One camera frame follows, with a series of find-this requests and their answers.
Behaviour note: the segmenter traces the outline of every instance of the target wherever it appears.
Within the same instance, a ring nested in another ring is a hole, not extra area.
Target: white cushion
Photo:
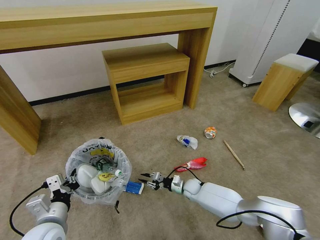
[[[299,70],[301,72],[307,72],[319,63],[317,60],[312,58],[307,58],[293,53],[289,53],[288,55],[285,55],[274,62]]]

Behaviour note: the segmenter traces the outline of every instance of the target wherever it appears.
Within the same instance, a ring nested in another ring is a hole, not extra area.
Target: wooden console table
[[[3,8],[0,54],[179,34],[190,57],[184,102],[194,108],[217,7],[186,1]],[[41,119],[0,66],[0,125],[35,154]]]

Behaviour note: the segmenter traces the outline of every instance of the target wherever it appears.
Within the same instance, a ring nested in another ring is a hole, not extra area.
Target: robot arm
[[[36,216],[36,227],[28,231],[22,240],[66,239],[70,197],[79,184],[73,177],[63,182],[59,175],[47,178],[46,183],[51,190],[50,198],[40,194],[26,204],[27,209]]]
[[[312,239],[306,230],[302,209],[293,203],[265,196],[245,200],[232,189],[214,183],[203,183],[196,178],[184,183],[178,175],[173,178],[165,177],[160,172],[142,175],[152,178],[152,182],[140,179],[147,186],[155,190],[167,188],[183,194],[221,217],[219,222],[240,221],[238,226],[241,223],[261,226],[266,240]],[[58,175],[47,178],[46,183],[51,190],[52,199],[41,194],[27,203],[29,211],[36,216],[37,226],[32,228],[23,240],[65,240],[70,197],[79,184],[73,177],[63,183],[62,181]]]
[[[142,175],[152,178],[152,182],[140,179],[147,186],[183,194],[229,222],[261,226],[266,240],[312,239],[306,230],[302,209],[293,203],[265,196],[245,200],[232,189],[203,183],[196,178],[184,183],[178,175],[173,178],[165,177],[160,172]]]

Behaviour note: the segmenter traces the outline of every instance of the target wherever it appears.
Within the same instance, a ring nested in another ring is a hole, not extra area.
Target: red plastic packaging
[[[205,163],[207,160],[208,159],[204,157],[200,157],[200,158],[193,159],[189,162],[186,162],[185,164],[180,165],[179,167],[186,167],[188,169],[200,169],[200,168],[204,168],[207,165]],[[187,170],[185,168],[178,168],[176,171],[183,172]]]

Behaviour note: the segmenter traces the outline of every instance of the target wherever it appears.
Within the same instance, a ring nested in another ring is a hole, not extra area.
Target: orange can
[[[207,127],[204,130],[204,135],[206,136],[206,138],[212,139],[216,136],[217,134],[217,130],[215,127]]]

